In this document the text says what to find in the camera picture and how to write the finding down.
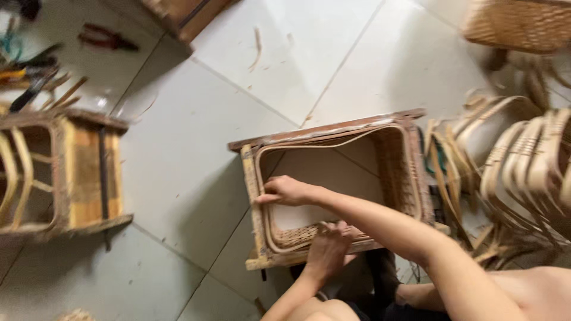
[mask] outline human hand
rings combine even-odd
[[[270,177],[264,184],[266,193],[256,198],[258,204],[278,203],[300,206],[313,203],[313,196],[322,187],[302,183],[287,175]]]
[[[309,248],[307,264],[300,277],[321,287],[356,255],[346,255],[358,230],[344,220],[324,223]]]

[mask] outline woven rattan panel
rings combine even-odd
[[[302,142],[301,144],[304,146],[321,146],[320,148],[337,146],[353,139],[363,139],[366,135],[374,142],[375,154],[371,156],[376,159],[379,167],[379,179],[381,181],[384,204],[420,219],[420,195],[417,191],[415,180],[411,176],[412,171],[409,168],[413,160],[410,156],[409,139],[406,137],[406,134],[407,132],[401,126],[390,125],[371,133],[322,141]],[[291,149],[293,146],[295,145],[288,145],[285,148]],[[292,248],[308,243],[317,234],[317,224],[281,230],[271,220],[271,215],[268,214],[267,217],[270,220],[269,226],[271,227],[272,240],[278,248]],[[361,234],[354,242],[364,239],[369,239],[369,237]]]
[[[571,1],[475,0],[463,33],[483,45],[552,53],[571,39]]]

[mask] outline black tool handle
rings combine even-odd
[[[20,110],[22,110],[22,108],[24,108],[24,106],[30,102],[30,100],[32,100],[32,98],[34,98],[35,93],[32,90],[26,90],[24,91],[24,93],[22,95],[20,95],[20,97],[16,98],[16,100],[14,100],[14,102],[12,103],[12,105],[10,105],[10,112],[11,113],[17,113]]]

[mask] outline human arm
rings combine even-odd
[[[345,222],[325,225],[311,243],[301,275],[266,312],[262,321],[285,320],[315,296],[325,281],[344,265],[351,240],[351,231]]]
[[[410,216],[288,176],[271,178],[259,203],[312,204],[335,213],[424,268],[453,320],[525,320],[519,307],[451,238]]]

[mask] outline tile grout line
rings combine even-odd
[[[190,57],[190,60],[193,63],[196,63],[198,66],[204,68],[206,71],[210,72],[212,75],[216,76],[217,78],[221,79],[222,81],[224,81],[225,83],[228,83],[230,86],[234,87],[235,89],[237,89],[238,91],[240,91],[242,94],[250,97],[251,99],[253,99],[255,102],[257,102],[258,104],[262,105],[264,108],[266,108],[267,110],[271,111],[272,113],[276,114],[277,116],[279,116],[280,118],[284,119],[285,121],[287,121],[288,123],[294,125],[296,128],[300,128],[299,124],[297,124],[296,122],[292,121],[291,119],[287,118],[285,115],[283,115],[282,113],[280,113],[279,111],[275,110],[274,108],[272,108],[270,105],[266,104],[263,100],[261,100],[260,98],[254,96],[252,93],[250,93],[249,91],[245,90],[244,88],[240,87],[238,84],[234,83],[233,81],[231,81],[230,79],[226,78],[226,76],[224,76],[223,74],[217,72],[216,70],[214,70],[213,68],[211,68],[210,66],[208,66],[207,64],[205,64],[204,62],[198,60],[195,57]]]
[[[436,11],[433,11],[432,9],[424,6],[422,3],[416,2],[415,0],[408,0],[409,2],[413,3],[414,5],[420,6],[421,8],[423,8],[424,10],[427,11],[427,13],[432,17],[437,19],[438,21],[442,22],[443,24],[447,25],[448,27],[452,28],[456,35],[460,37],[460,39],[464,39],[464,37],[462,36],[462,29],[458,26],[456,26],[454,23],[446,20],[444,17],[442,17],[440,14],[438,14]],[[490,87],[490,88],[495,88],[494,83],[482,73],[482,67],[480,66],[480,64],[478,64],[478,62],[475,60],[474,56],[471,55],[468,51],[467,51],[467,55],[470,58],[470,60],[472,61],[472,65],[480,71],[484,82]]]
[[[202,279],[200,279],[200,283],[198,283],[198,286],[196,287],[196,289],[194,289],[194,291],[192,292],[192,294],[190,295],[190,298],[188,298],[188,300],[186,301],[186,303],[183,305],[182,309],[180,310],[180,313],[178,313],[178,315],[176,316],[176,319],[174,319],[174,321],[178,321],[180,319],[180,316],[182,315],[182,313],[184,313],[184,310],[186,309],[187,305],[190,303],[190,300],[192,299],[192,297],[194,296],[194,293],[196,293],[196,291],[198,290],[198,288],[200,287],[200,285],[202,284],[202,281],[204,281],[204,278],[206,278],[206,275],[208,275],[208,273],[206,273]]]
[[[222,246],[222,249],[220,250],[220,252],[218,252],[218,255],[216,256],[216,258],[214,259],[214,261],[212,261],[212,264],[210,265],[210,267],[208,268],[208,271],[206,271],[206,273],[210,273],[210,270],[212,269],[212,267],[214,266],[214,263],[216,263],[216,260],[218,260],[218,257],[220,256],[220,254],[222,253],[222,251],[224,251],[224,248],[226,247],[226,245],[228,245],[228,242],[230,241],[230,239],[232,238],[232,235],[234,235],[234,232],[236,232],[236,230],[238,229],[238,226],[240,225],[240,223],[242,222],[242,220],[244,219],[244,217],[246,216],[246,214],[248,214],[248,210],[250,210],[250,205],[248,205],[248,208],[246,209],[246,211],[244,212],[244,214],[242,214],[242,218],[240,218],[240,220],[238,221],[238,224],[236,224],[236,227],[234,227],[234,229],[232,230],[232,233],[230,233],[230,236],[228,237],[228,239],[226,240],[226,242],[224,243],[224,246]]]
[[[248,208],[246,209],[246,211],[244,212],[244,214],[242,215],[242,218],[240,219],[240,221],[238,221],[238,224],[236,224],[236,227],[234,228],[234,230],[232,231],[232,233],[230,233],[230,237],[228,237],[228,239],[226,240],[226,242],[224,243],[224,246],[222,247],[222,249],[220,250],[220,252],[218,253],[218,255],[216,256],[216,258],[214,259],[214,261],[212,262],[212,265],[210,265],[210,267],[208,268],[208,271],[206,271],[206,273],[204,273],[204,276],[202,277],[202,279],[200,280],[200,283],[198,283],[198,286],[196,287],[196,289],[192,292],[192,294],[190,295],[190,298],[188,299],[188,301],[186,301],[186,303],[184,304],[182,310],[180,311],[180,313],[178,313],[178,316],[176,317],[176,321],[178,321],[180,319],[180,316],[182,315],[182,313],[184,313],[184,310],[186,309],[186,307],[188,306],[188,304],[190,303],[190,300],[192,299],[192,297],[194,296],[194,293],[196,293],[196,291],[198,290],[198,288],[202,285],[202,281],[204,281],[204,279],[206,278],[207,275],[210,274],[210,270],[212,269],[212,267],[214,266],[214,263],[216,263],[216,260],[218,260],[218,257],[220,256],[220,254],[222,253],[222,251],[224,251],[224,248],[226,247],[226,245],[228,245],[228,242],[230,241],[230,239],[232,238],[232,235],[234,234],[234,232],[236,232],[236,230],[238,229],[238,225],[240,225],[240,222],[244,219],[244,217],[246,216],[246,214],[248,214],[248,210],[250,209],[250,206],[248,206]],[[248,300],[247,298],[243,297],[241,294],[239,294],[238,292],[236,292],[236,290],[234,290],[231,286],[227,285],[225,282],[220,281],[218,278],[215,278],[213,275],[210,274],[210,277],[213,278],[215,281],[217,281],[218,283],[220,283],[223,287],[229,289],[230,291],[234,292],[234,294],[236,294],[237,296],[239,296],[240,298],[246,300],[247,302],[250,302],[250,300]]]
[[[426,11],[428,12],[428,14],[430,14],[433,18],[436,18],[436,19],[440,20],[440,22],[442,22],[442,23],[444,23],[445,25],[447,25],[447,26],[453,28],[453,29],[456,30],[457,32],[458,32],[458,31],[461,31],[461,29],[460,29],[458,26],[456,26],[454,23],[452,23],[452,22],[446,20],[444,17],[442,17],[441,15],[439,15],[437,12],[435,12],[435,11],[433,11],[432,9],[430,9],[430,8],[428,8],[428,7],[426,7],[426,6],[424,6],[422,3],[416,2],[416,1],[414,1],[414,0],[408,0],[408,1],[409,1],[409,2],[412,2],[414,5],[417,5],[417,6],[421,7],[421,8],[423,8],[423,9],[426,10]]]
[[[12,270],[12,268],[14,267],[14,264],[16,264],[16,261],[18,260],[18,258],[20,257],[20,254],[22,254],[22,252],[24,251],[24,247],[26,247],[26,245],[28,244],[27,241],[24,241],[24,244],[22,244],[22,247],[18,250],[18,253],[16,254],[16,256],[14,257],[14,260],[12,261],[12,263],[10,264],[10,267],[8,268],[8,270],[6,270],[6,273],[4,274],[4,276],[2,277],[2,279],[0,280],[0,287],[2,286],[2,284],[4,283],[4,280],[8,277],[8,273],[10,273],[10,270]]]
[[[563,98],[564,100],[568,101],[569,103],[571,103],[571,99],[565,97],[564,95],[560,94],[557,90],[555,90],[554,88],[547,86],[547,88],[549,89],[549,91],[553,94],[558,95],[559,97]]]
[[[107,113],[107,116],[111,116],[115,110],[117,109],[117,107],[119,107],[119,103],[121,103],[121,100],[125,97],[125,95],[127,94],[127,92],[129,91],[129,88],[131,88],[131,86],[133,85],[133,83],[135,82],[135,79],[137,78],[137,76],[141,73],[141,71],[143,70],[143,68],[145,67],[145,65],[147,64],[148,60],[151,58],[152,54],[155,52],[155,50],[157,49],[157,47],[159,47],[160,42],[163,40],[164,36],[167,35],[167,32],[164,31],[163,34],[159,37],[159,40],[156,42],[155,46],[152,48],[151,52],[148,54],[147,59],[144,60],[143,64],[141,65],[141,68],[139,68],[139,71],[137,71],[137,73],[135,74],[135,76],[133,77],[133,79],[131,80],[131,82],[129,83],[129,85],[127,86],[127,88],[125,89],[125,92],[121,95],[121,97],[119,98],[119,100],[117,101],[117,103],[115,104],[115,106],[113,106],[113,108],[111,109],[111,111],[109,113]]]
[[[172,252],[173,254],[175,254],[176,256],[178,256],[179,258],[183,259],[184,261],[190,263],[191,265],[193,265],[194,267],[197,267],[199,270],[201,270],[204,273],[208,273],[208,271],[206,271],[205,269],[203,269],[200,265],[194,263],[193,261],[191,261],[189,258],[187,258],[186,256],[182,255],[181,253],[179,253],[176,249],[174,249],[173,247],[171,247],[170,245],[166,244],[165,242],[161,241],[159,238],[157,238],[155,235],[153,235],[152,233],[150,233],[149,231],[147,231],[144,227],[142,227],[141,225],[137,224],[136,222],[132,222],[131,225],[133,225],[133,227],[135,227],[137,230],[139,230],[139,232],[145,234],[146,236],[148,236],[149,238],[151,238],[153,241],[159,243],[160,245],[162,245],[164,248],[166,248],[167,250],[169,250],[170,252]]]
[[[282,159],[284,158],[284,156],[286,155],[286,152],[282,153],[282,155],[280,156],[280,158],[278,159],[278,161],[276,162],[276,165],[273,167],[273,169],[270,171],[270,176],[274,173],[274,171],[276,170],[276,168],[278,167],[279,163],[282,161]],[[230,242],[230,239],[232,238],[232,236],[234,235],[234,233],[236,232],[236,230],[238,229],[238,226],[240,225],[240,223],[242,222],[242,220],[246,217],[246,215],[248,215],[248,211],[250,210],[251,206],[248,206],[248,209],[246,209],[246,211],[244,212],[244,215],[242,215],[242,218],[240,219],[240,222],[238,222],[238,225],[236,225],[236,228],[232,231],[232,234],[230,234],[230,237],[228,238],[228,240],[226,240],[226,243],[224,244],[224,246],[222,247],[222,250],[220,251],[220,253],[218,253],[218,255],[216,256],[216,259],[214,259],[214,262],[212,263],[212,265],[210,266],[210,268],[208,269],[208,272],[204,275],[204,277],[206,277],[206,275],[210,274],[210,270],[212,269],[212,267],[214,266],[214,264],[216,263],[216,261],[218,260],[218,257],[220,257],[220,254],[222,254],[222,251],[224,251],[224,248],[226,247],[226,245],[228,245],[228,242]],[[214,280],[216,280],[218,283],[220,283],[221,285],[223,285],[225,288],[229,289],[230,291],[234,292],[237,296],[241,297],[242,299],[246,300],[246,302],[248,303],[252,303],[255,305],[254,302],[252,302],[250,299],[246,298],[245,296],[243,296],[241,293],[239,293],[238,291],[236,291],[232,286],[230,286],[229,284],[227,284],[226,282],[218,279],[217,277],[215,277],[213,274],[210,274],[210,277],[213,278]]]
[[[305,123],[307,122],[307,118],[309,116],[311,116],[311,114],[313,113],[313,111],[315,111],[315,108],[317,107],[317,104],[319,104],[319,102],[321,101],[322,97],[325,95],[325,92],[329,89],[329,86],[333,83],[333,81],[335,80],[335,78],[337,77],[337,74],[339,73],[339,71],[341,70],[341,68],[345,65],[347,59],[349,59],[349,56],[353,53],[354,49],[357,47],[357,44],[359,43],[359,41],[361,41],[361,38],[363,37],[363,35],[365,34],[365,32],[367,31],[367,29],[369,29],[369,26],[371,25],[371,23],[373,22],[373,20],[375,19],[375,17],[377,16],[377,14],[379,13],[379,10],[381,10],[381,8],[384,6],[384,4],[386,3],[387,0],[382,0],[381,3],[377,6],[377,8],[375,8],[375,10],[373,11],[373,13],[371,14],[371,17],[369,18],[369,20],[367,20],[367,22],[365,23],[365,26],[363,26],[363,29],[361,30],[361,32],[359,33],[359,35],[357,36],[357,38],[355,39],[355,41],[353,42],[353,45],[351,45],[351,47],[349,48],[349,50],[347,51],[347,54],[345,55],[345,57],[343,58],[343,60],[341,60],[341,63],[339,64],[339,66],[337,67],[337,69],[335,70],[335,72],[333,73],[333,75],[331,76],[331,78],[329,79],[329,81],[327,82],[327,84],[325,85],[325,88],[323,88],[323,91],[321,91],[321,94],[319,94],[319,97],[317,98],[317,100],[315,101],[315,103],[313,104],[313,107],[311,107],[309,113],[307,114],[307,116],[305,117],[305,119],[303,120],[303,123],[301,123],[301,126],[299,128],[303,128],[303,126],[305,126]]]

